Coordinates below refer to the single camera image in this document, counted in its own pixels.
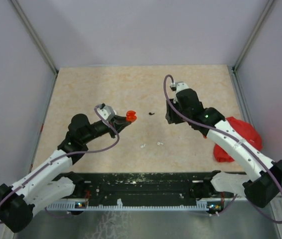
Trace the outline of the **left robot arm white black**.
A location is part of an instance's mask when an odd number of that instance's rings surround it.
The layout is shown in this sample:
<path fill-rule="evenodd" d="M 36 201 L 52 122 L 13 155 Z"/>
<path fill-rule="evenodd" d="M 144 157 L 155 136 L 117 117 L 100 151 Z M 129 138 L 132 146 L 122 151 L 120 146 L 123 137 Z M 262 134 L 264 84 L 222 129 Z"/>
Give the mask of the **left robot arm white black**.
<path fill-rule="evenodd" d="M 0 185 L 0 224 L 14 233 L 20 232 L 55 201 L 84 194 L 84 179 L 68 169 L 84 154 L 92 153 L 87 147 L 90 141 L 105 134 L 119 139 L 119 133 L 137 119 L 134 111 L 124 117 L 106 110 L 96 114 L 100 120 L 95 123 L 90 123 L 85 114 L 73 116 L 65 139 L 48 159 L 12 185 Z"/>

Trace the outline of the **orange earbud charging case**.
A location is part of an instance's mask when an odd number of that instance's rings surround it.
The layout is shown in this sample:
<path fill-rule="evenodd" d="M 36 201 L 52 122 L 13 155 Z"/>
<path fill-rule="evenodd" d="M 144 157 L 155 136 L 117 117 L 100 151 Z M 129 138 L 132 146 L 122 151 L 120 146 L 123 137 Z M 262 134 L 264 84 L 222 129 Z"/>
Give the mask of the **orange earbud charging case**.
<path fill-rule="evenodd" d="M 135 111 L 127 111 L 126 113 L 126 121 L 135 122 L 137 120 L 137 115 Z"/>

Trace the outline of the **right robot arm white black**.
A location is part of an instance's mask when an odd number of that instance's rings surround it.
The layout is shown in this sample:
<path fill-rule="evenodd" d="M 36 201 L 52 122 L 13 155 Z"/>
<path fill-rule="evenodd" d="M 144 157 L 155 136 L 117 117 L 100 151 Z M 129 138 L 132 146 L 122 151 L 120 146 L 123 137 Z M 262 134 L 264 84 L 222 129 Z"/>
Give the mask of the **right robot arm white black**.
<path fill-rule="evenodd" d="M 219 111 L 205 108 L 196 92 L 186 84 L 171 89 L 175 96 L 166 101 L 168 123 L 188 122 L 194 130 L 220 146 L 245 172 L 213 171 L 204 179 L 205 193 L 210 197 L 220 192 L 245 196 L 255 206 L 264 208 L 282 188 L 282 160 L 275 162 L 255 149 Z"/>

